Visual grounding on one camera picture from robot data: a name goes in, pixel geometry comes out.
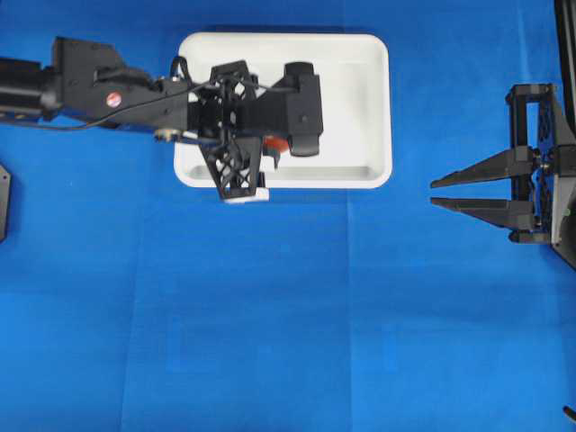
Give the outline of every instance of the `black cable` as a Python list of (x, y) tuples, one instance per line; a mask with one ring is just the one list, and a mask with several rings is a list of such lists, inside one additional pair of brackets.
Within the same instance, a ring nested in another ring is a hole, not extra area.
[(239, 84), (242, 84), (243, 86), (248, 86), (248, 87), (254, 87), (256, 90), (258, 88), (264, 88), (267, 92), (272, 92), (272, 93), (296, 93), (297, 90), (293, 87), (271, 87), (269, 85), (262, 85), (262, 84), (256, 84), (253, 83), (252, 81), (247, 81), (245, 79), (242, 78), (238, 78), (237, 76), (222, 76), (221, 79), (230, 79), (232, 81), (236, 81)]
[(178, 144), (192, 144), (195, 146), (204, 146), (210, 149), (215, 149), (216, 147), (219, 147), (221, 144), (221, 141), (216, 138), (205, 138), (205, 137), (188, 138), (184, 135), (175, 139), (175, 142)]
[(196, 83), (192, 80), (190, 76), (190, 71), (188, 69), (188, 61), (182, 56), (176, 56), (172, 60), (172, 66), (170, 67), (170, 76), (177, 77), (178, 74), (178, 67), (182, 70), (182, 74), (184, 75), (184, 80), (188, 83), (189, 86), (195, 86)]

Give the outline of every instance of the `metal bracket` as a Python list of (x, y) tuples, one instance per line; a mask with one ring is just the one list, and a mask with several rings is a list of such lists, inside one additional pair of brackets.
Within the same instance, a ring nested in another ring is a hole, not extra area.
[(8, 205), (10, 202), (10, 173), (0, 165), (0, 241), (6, 238), (8, 225)]
[[(511, 200), (432, 198), (433, 204), (512, 230), (516, 243), (549, 244), (576, 268), (576, 138), (554, 85), (515, 85), (506, 97), (511, 148), (431, 187), (511, 180)], [(538, 104), (538, 147), (527, 137), (527, 104)]]

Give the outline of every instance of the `robotic arm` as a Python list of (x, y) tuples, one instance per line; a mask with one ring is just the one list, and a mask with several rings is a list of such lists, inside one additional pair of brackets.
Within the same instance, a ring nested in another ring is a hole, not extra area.
[[(45, 123), (60, 114), (83, 124)], [(285, 65), (271, 87), (260, 85), (245, 61), (213, 67), (209, 81), (195, 83), (176, 57), (170, 77), (152, 79), (124, 64), (112, 45), (64, 38), (54, 42), (51, 67), (0, 58), (2, 122), (53, 131), (98, 126), (198, 145), (220, 198), (231, 202), (266, 187), (260, 158), (274, 158), (275, 166), (280, 159), (268, 142), (284, 142), (296, 157), (315, 156), (323, 131), (320, 78), (310, 63)]]
[[(506, 96), (510, 148), (431, 184), (510, 179), (511, 199), (435, 197), (431, 202), (509, 229), (515, 243), (549, 245), (576, 269), (576, 0), (554, 3), (564, 112), (555, 85), (514, 85)], [(528, 145), (529, 104), (538, 105), (533, 147)]]

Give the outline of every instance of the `red sticker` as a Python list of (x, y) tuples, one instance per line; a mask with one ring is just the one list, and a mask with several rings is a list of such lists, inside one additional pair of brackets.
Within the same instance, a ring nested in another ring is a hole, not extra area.
[(111, 92), (106, 97), (106, 104), (111, 108), (118, 108), (122, 103), (122, 95), (118, 92)]

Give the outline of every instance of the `blue tablecloth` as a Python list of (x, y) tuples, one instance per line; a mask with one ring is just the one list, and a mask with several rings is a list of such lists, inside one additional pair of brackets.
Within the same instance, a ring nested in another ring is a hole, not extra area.
[(569, 430), (576, 274), (428, 203), (509, 145), (513, 84), (561, 83), (552, 2), (4, 0), (0, 55), (109, 41), (159, 76), (213, 29), (385, 41), (391, 180), (230, 207), (151, 137), (0, 127), (0, 430)]

